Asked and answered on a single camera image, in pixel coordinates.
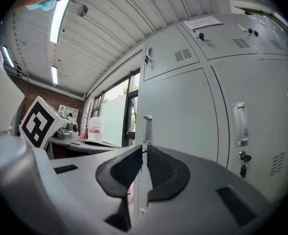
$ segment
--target plastic container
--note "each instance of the plastic container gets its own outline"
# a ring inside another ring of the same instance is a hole
[[[92,117],[89,120],[88,140],[101,143],[103,141],[104,123],[101,117]]]

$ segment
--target ceiling light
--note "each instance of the ceiling light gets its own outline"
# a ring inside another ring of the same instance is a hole
[[[3,49],[3,51],[5,52],[5,55],[6,55],[7,59],[8,59],[8,62],[9,62],[10,65],[11,65],[11,67],[14,68],[15,66],[14,66],[14,64],[13,64],[13,62],[12,62],[12,60],[11,60],[11,57],[10,57],[9,52],[8,52],[8,50],[7,50],[7,47],[6,47],[6,46],[3,46],[2,49]]]
[[[54,17],[52,19],[51,30],[50,30],[50,41],[54,42],[55,44],[58,42],[60,26],[61,26],[62,20],[66,12],[66,8],[69,2],[70,0],[61,0],[57,2],[56,9],[54,12]]]
[[[51,67],[51,74],[52,74],[52,81],[54,82],[54,84],[58,84],[57,67],[54,66]]]

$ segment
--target cabinet door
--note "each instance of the cabinet door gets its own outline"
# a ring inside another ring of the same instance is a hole
[[[216,63],[228,112],[230,151],[227,168],[270,201],[288,192],[288,61],[253,60],[237,57]],[[236,120],[232,103],[244,102],[249,142],[237,146]],[[243,163],[244,151],[251,161]]]
[[[146,41],[144,81],[189,64],[199,62],[198,57],[176,26],[172,26]]]
[[[190,30],[184,24],[183,27],[193,36],[194,40],[208,60],[259,53],[256,43],[242,29],[233,23],[227,16],[214,16],[223,24]],[[204,41],[198,37],[204,34]]]
[[[153,118],[153,145],[217,161],[217,115],[203,69],[144,82],[138,95],[138,121],[144,116]],[[150,183],[149,176],[144,164],[139,179]]]
[[[138,218],[141,218],[146,211],[148,204],[148,192],[153,189],[153,186],[142,181],[138,182]]]
[[[257,37],[253,34],[249,37],[255,42],[261,53],[288,55],[288,37],[286,33],[275,35],[262,22],[257,22],[247,15],[230,17],[230,20],[235,24],[240,24],[245,29],[251,28],[259,33]]]

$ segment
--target lock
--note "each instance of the lock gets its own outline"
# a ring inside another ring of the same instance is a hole
[[[246,30],[245,32],[252,34],[252,28],[249,28],[248,30]]]
[[[200,33],[200,34],[198,35],[198,37],[199,37],[199,39],[200,39],[201,41],[204,41],[204,34],[203,34],[203,33]]]
[[[148,64],[148,62],[150,62],[152,59],[150,58],[150,57],[148,57],[148,56],[146,56],[145,57],[145,63],[146,63],[146,65]]]
[[[240,152],[240,159],[241,161],[244,162],[249,162],[251,160],[251,156],[247,155],[245,151]]]
[[[241,172],[240,172],[241,177],[245,178],[246,177],[246,173],[247,173],[247,165],[245,164],[241,168]]]

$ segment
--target corrugated ceiling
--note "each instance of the corrugated ceiling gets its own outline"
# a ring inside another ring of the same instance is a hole
[[[77,15],[80,4],[89,10]],[[51,81],[47,38],[54,10],[16,9],[15,61],[34,77]],[[62,24],[52,64],[58,67],[59,85],[85,93],[133,46],[175,22],[219,13],[216,0],[73,0]]]

